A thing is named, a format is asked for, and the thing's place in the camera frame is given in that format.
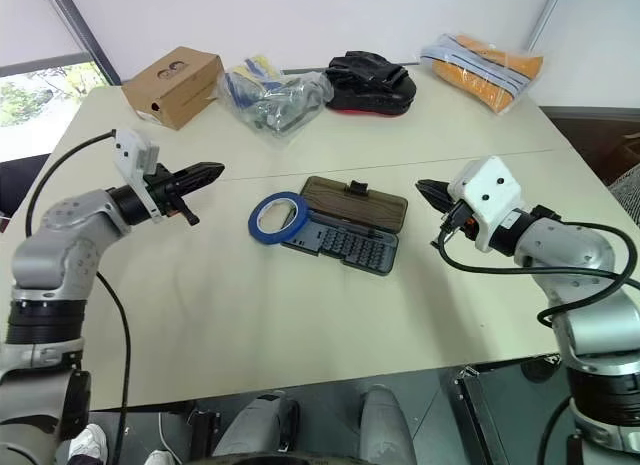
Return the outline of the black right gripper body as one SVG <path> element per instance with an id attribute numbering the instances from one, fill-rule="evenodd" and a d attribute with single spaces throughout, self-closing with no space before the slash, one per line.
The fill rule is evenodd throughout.
<path id="1" fill-rule="evenodd" d="M 449 240 L 456 232 L 461 231 L 464 236 L 474 240 L 473 210 L 466 202 L 457 202 L 445 216 L 440 234 L 443 240 Z"/>

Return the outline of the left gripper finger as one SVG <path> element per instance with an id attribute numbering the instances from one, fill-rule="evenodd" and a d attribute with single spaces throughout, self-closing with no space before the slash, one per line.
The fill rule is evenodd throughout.
<path id="1" fill-rule="evenodd" d="M 173 174 L 171 183 L 175 190 L 199 190 L 218 179 L 225 165 L 218 162 L 199 162 Z"/>
<path id="2" fill-rule="evenodd" d="M 177 194 L 172 196 L 172 208 L 172 214 L 182 215 L 190 226 L 195 226 L 200 223 L 199 217 L 191 211 L 181 195 Z"/>

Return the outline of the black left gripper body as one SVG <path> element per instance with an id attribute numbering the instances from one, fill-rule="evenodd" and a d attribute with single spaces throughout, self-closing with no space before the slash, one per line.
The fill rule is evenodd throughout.
<path id="1" fill-rule="evenodd" d="M 153 173 L 144 176 L 144 182 L 146 191 L 154 203 L 154 210 L 164 217 L 179 213 L 174 203 L 177 178 L 169 169 L 158 163 Z"/>

